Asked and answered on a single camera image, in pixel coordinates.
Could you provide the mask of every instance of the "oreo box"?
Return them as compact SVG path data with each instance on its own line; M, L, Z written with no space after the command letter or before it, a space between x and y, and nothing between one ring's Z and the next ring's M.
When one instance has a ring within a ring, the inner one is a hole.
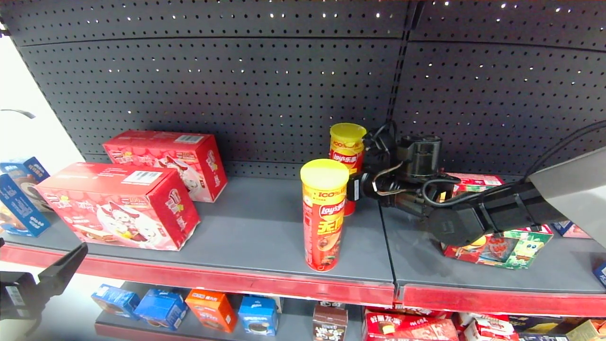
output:
M149 289L135 309L135 314L150 325L173 331L179 328L186 312L183 296L160 289Z
M275 336L278 331L278 312L273 299L246 296L238 316L247 333Z
M46 212L53 211L34 187L34 185L49 177L48 172L38 162L38 159L31 157L29 159L2 161L0 162L0 171L8 174L13 179L36 209Z
M8 174L0 174L0 232L37 237L50 223Z
M105 312L139 320L139 316L135 314L135 308L141 299L132 291L103 284L91 295L91 298Z

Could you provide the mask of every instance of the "orange snack box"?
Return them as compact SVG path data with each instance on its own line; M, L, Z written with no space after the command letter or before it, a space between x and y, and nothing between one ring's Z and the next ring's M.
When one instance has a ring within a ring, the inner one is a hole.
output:
M238 322L223 292L192 289L185 302L205 327L231 333Z

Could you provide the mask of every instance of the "lower shelf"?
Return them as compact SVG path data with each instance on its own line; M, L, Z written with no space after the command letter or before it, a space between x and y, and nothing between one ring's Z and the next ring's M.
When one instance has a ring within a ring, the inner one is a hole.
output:
M139 295L151 288L150 285L126 282L122 288L137 292ZM240 322L233 333L227 334L203 327L196 316L188 311L177 331L159 329L144 320L134 321L125 317L102 312L95 322L97 335L133 341L177 341L177 340L216 340L216 341L307 341L313 340L311 324L316 301L285 299L280 315L278 333L275 337L247 334ZM349 323L345 332L345 341L361 341L361 307L348 306Z

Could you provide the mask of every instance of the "gray metal panel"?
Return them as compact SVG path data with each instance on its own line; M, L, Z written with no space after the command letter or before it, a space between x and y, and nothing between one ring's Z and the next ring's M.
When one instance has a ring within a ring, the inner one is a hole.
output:
M126 129L213 133L225 161L325 157L329 127L377 126L397 39L145 39L23 47L83 154Z
M441 136L447 171L521 174L559 139L606 118L605 70L600 52L409 42L393 117L402 133ZM602 141L587 135L548 164Z
M594 240L554 235L530 269L508 270L446 258L416 218L395 209L383 209L383 217L396 281L401 286L606 293L591 273L593 262L606 255L606 249Z
M134 292L142 292L143 294L145 294L147 289L151 288L151 286L142 285L139 283L126 282L124 283L122 288ZM313 340L313 335L311 331L313 322L313 308L316 303L317 301L284 299L283 313L279 316L278 333L275 337L272 337L271 339L277 341ZM234 309L234 312L237 313L239 306L233 305L232 308ZM360 307L348 305L347 311L348 324L347 330L345 332L345 341L362 340L360 332L360 330L362 330L362 314ZM242 323L240 322L238 322L236 329L231 334L222 333L220 331L210 328L204 328L200 324L200 321L198 321L196 316L191 312L187 313L179 329L174 332L159 330L156 327L150 326L147 322L143 320L133 321L131 319L126 319L124 317L109 314L107 312L102 312L97 318L96 323L102 325L123 327L125 329L140 329L173 335L182 335L186 337L199 337L202 340L262 341L268 339L267 336L264 337L247 334L242 327Z
M603 1L428 1L411 41L531 44L606 51Z
M33 1L0 7L18 46L174 37L401 38L401 1Z
M230 178L217 202L196 203L202 223L179 252L90 244L89 254L173 266L393 283L381 216L373 201L359 204L355 217L345 218L337 266L329 272L311 270L305 263L301 196L300 181ZM62 251L79 244L61 221L38 238L6 235L5 239Z

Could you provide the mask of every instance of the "chocolate box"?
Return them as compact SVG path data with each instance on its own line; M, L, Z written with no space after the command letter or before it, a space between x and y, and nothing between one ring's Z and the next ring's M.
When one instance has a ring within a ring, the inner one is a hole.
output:
M114 163L176 169L194 201L214 203L227 184L214 135L128 130L103 147Z
M0 174L0 232L37 237L50 227L8 174Z
M200 222L174 169L75 163L37 188L88 243L176 251Z
M101 309L110 314L139 320L139 316L135 314L135 309L141 299L132 291L103 284L91 295L91 298Z
M347 310L316 305L313 311L314 341L344 341L347 330Z
M231 333L238 322L222 292L192 289L185 302L205 327Z
M577 224L570 220L562 221L560 223L553 223L551 224L551 227L560 233L562 237L591 239L591 237L585 231L581 230Z
M247 333L275 336L278 331L278 312L272 299L245 296L238 316Z
M149 289L135 314L151 326L177 330L187 313L187 305L178 292Z
M13 179L37 210L52 212L53 209L35 188L35 185L49 177L48 172L38 162L38 159L31 157L28 159L2 161L0 162L0 171L8 174Z
M466 262L498 268L526 269L552 236L549 226L543 225L538 232L523 228L505 231L502 237L484 235L463 247L442 244L442 250L446 257Z
M458 341L455 326L449 319L371 311L366 311L364 315L362 335L365 341L399 339Z

